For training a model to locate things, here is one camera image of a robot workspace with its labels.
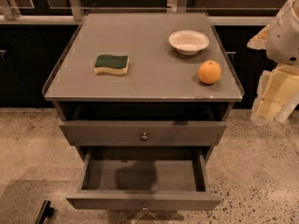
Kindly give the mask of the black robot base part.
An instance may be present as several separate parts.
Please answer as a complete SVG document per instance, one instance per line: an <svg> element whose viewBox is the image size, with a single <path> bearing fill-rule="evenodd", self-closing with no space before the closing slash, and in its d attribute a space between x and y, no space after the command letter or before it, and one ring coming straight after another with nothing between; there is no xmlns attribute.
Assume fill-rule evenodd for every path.
<svg viewBox="0 0 299 224"><path fill-rule="evenodd" d="M35 224L43 224L44 220L47 217L52 217L53 214L54 214L54 208L51 206L51 201L45 200L37 215Z"/></svg>

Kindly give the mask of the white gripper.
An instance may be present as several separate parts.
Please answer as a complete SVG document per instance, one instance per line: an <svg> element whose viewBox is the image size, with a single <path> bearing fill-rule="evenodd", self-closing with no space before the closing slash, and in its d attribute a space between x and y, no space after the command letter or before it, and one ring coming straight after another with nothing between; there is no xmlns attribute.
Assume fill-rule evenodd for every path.
<svg viewBox="0 0 299 224"><path fill-rule="evenodd" d="M269 26L266 25L249 40L250 49L266 49ZM251 121L263 126L270 121L284 122L299 104L299 66L279 63L260 76L257 97L254 100Z"/></svg>

